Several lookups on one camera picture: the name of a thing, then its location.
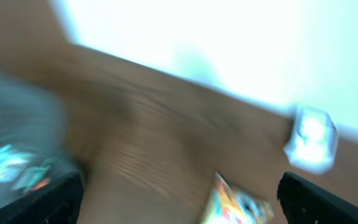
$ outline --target wooden surface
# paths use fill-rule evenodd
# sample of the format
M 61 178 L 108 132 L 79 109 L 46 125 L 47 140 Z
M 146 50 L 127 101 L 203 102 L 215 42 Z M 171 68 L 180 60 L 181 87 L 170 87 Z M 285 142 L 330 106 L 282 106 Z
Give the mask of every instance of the wooden surface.
M 40 84 L 64 100 L 66 146 L 88 173 L 78 223 L 196 223 L 216 170 L 269 200 L 271 223 L 286 223 L 276 191 L 289 170 L 358 206 L 358 145 L 341 139 L 333 169 L 311 175 L 283 153 L 289 119 L 110 55 L 75 51 L 75 59 L 53 61 L 58 78 Z

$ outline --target wooden table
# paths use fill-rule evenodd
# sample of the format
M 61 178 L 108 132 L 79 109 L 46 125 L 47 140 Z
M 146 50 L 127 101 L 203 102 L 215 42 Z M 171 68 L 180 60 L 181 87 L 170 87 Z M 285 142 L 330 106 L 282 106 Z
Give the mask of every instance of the wooden table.
M 196 223 L 214 171 L 269 200 L 285 171 L 358 206 L 358 145 L 341 139 L 333 169 L 289 165 L 291 121 L 215 91 L 75 47 L 40 82 L 64 100 L 66 146 L 88 174 L 82 223 Z

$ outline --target white wall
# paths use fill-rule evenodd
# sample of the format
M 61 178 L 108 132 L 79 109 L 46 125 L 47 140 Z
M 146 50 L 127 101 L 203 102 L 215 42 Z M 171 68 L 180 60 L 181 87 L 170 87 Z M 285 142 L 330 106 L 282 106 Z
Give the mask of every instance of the white wall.
M 72 40 L 358 138 L 358 0 L 56 0 Z

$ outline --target white object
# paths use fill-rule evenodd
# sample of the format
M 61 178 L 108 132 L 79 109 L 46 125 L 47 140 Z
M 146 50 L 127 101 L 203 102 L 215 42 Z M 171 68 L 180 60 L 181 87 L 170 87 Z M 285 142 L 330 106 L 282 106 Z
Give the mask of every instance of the white object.
M 337 140 L 337 129 L 326 112 L 301 107 L 284 152 L 291 165 L 322 174 L 334 165 Z

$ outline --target black object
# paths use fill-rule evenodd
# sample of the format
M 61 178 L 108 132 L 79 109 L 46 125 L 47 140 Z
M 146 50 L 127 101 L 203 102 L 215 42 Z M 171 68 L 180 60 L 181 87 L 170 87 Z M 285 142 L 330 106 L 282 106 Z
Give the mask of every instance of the black object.
M 358 208 L 292 172 L 284 173 L 277 190 L 288 224 L 358 224 Z
M 0 208 L 0 224 L 75 224 L 84 189 L 78 172 Z

